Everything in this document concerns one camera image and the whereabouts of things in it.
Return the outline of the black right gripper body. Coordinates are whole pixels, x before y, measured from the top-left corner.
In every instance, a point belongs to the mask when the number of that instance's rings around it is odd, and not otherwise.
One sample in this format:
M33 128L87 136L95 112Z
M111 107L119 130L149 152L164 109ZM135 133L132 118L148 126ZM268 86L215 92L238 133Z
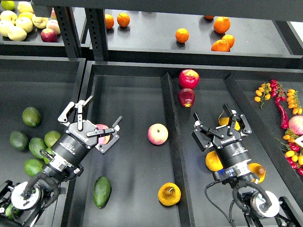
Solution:
M212 144L223 168L245 168L251 158L249 157L246 145L241 139L241 134L238 131L234 131L232 135L228 135L227 129L217 130L219 136L213 137Z

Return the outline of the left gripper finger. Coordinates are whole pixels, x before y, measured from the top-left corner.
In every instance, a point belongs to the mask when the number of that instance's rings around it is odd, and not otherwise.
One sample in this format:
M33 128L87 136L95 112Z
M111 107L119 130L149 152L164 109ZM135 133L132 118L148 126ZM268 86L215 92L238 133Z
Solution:
M108 126L105 127L104 125L101 126L101 124L97 124L92 131L88 131L86 133L88 138L97 138L95 148L97 148L97 150L102 154L108 151L119 140L118 132L120 127L118 124L121 122L122 118L122 116L119 116L110 128Z
M71 122L69 121L69 116L75 111L77 113L77 129L79 131L83 130L84 119L83 119L83 110L92 100L93 96L89 96L86 100L80 100L77 103L70 101L62 113L58 117L58 122L62 125L69 126Z

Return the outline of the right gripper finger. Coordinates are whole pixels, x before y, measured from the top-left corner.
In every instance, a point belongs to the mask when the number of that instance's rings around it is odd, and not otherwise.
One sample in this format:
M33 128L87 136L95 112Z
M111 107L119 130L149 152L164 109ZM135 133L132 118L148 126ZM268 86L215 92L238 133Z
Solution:
M241 136L248 136L252 133L251 127L246 119L246 116L241 113L238 114L235 110L223 104L223 112L227 117L222 118L222 126L227 126L227 135L233 136L234 132L239 132Z
M193 117L195 119L195 123L191 135L201 151L213 147L214 138L218 138L220 140L225 138L225 136L218 130L205 126L199 119L197 112L194 112Z

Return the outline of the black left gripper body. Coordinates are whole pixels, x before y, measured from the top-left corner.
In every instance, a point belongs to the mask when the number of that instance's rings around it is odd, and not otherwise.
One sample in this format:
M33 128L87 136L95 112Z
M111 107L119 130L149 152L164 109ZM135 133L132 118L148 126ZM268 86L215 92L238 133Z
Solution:
M52 146L55 153L51 165L56 169L78 166L90 149L98 143L97 136L87 137L88 132L97 129L96 125L85 120L83 130L79 131L77 123L69 125L68 130Z

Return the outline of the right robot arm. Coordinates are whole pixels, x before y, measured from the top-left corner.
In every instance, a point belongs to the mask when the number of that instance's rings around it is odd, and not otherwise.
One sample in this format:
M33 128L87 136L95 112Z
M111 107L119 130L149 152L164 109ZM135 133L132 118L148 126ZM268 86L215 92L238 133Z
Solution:
M243 213L246 225L262 226L261 220L273 218L279 227L299 227L299 218L286 197L276 197L260 185L260 177L252 170L251 158L242 138L252 133L244 114L223 105L228 121L222 126L210 128L202 123L198 114L192 137L201 150L213 148L222 164L222 169L213 172L214 182L205 190L222 183L232 188L232 202L229 213L224 214L230 226L234 226L232 208L236 205Z

